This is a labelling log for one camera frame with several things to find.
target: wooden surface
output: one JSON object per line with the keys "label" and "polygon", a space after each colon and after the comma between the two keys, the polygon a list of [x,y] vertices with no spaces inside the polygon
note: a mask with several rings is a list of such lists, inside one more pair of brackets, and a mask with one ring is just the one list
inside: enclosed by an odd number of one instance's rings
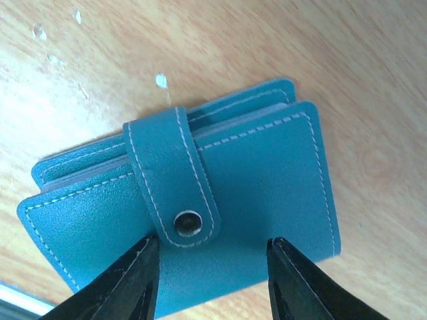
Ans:
{"label": "wooden surface", "polygon": [[[342,254],[320,267],[391,319],[427,319],[426,34],[425,0],[1,0],[0,280],[70,296],[15,213],[31,167],[167,108],[159,72],[187,106],[286,76],[322,117]],[[266,284],[170,317],[203,318],[271,318]]]}

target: snap button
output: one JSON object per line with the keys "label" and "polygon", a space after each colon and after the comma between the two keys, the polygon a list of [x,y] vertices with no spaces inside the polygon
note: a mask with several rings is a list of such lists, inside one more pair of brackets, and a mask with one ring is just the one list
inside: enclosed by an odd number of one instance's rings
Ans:
{"label": "snap button", "polygon": [[195,211],[182,211],[173,221],[175,230],[181,237],[193,237],[201,231],[201,216]]}

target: wallet strap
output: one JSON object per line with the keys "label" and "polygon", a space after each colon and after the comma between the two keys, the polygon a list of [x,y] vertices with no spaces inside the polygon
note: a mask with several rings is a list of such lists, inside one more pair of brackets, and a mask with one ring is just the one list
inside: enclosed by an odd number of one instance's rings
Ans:
{"label": "wallet strap", "polygon": [[[123,136],[159,238],[166,245],[180,248],[214,239],[221,219],[185,108],[176,107],[126,123]],[[180,232],[180,227],[184,231],[189,227],[191,232]]]}

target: card holder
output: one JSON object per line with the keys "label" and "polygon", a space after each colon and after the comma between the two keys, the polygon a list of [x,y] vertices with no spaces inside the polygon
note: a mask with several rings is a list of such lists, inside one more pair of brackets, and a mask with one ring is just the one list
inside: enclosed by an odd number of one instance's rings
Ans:
{"label": "card holder", "polygon": [[318,113],[287,79],[126,123],[32,173],[44,192],[18,216],[75,292],[159,236],[157,317],[266,280],[269,238],[313,261],[340,252]]}

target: wooden table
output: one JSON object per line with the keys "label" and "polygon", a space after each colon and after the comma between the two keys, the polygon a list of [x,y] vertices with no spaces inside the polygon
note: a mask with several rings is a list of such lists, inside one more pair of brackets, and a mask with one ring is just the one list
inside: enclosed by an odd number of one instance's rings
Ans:
{"label": "wooden table", "polygon": [[[391,319],[427,319],[426,17],[425,0],[2,0],[0,281],[71,294],[15,213],[37,160],[286,76],[322,117],[342,254],[320,267]],[[203,318],[271,318],[266,284],[170,317]]]}

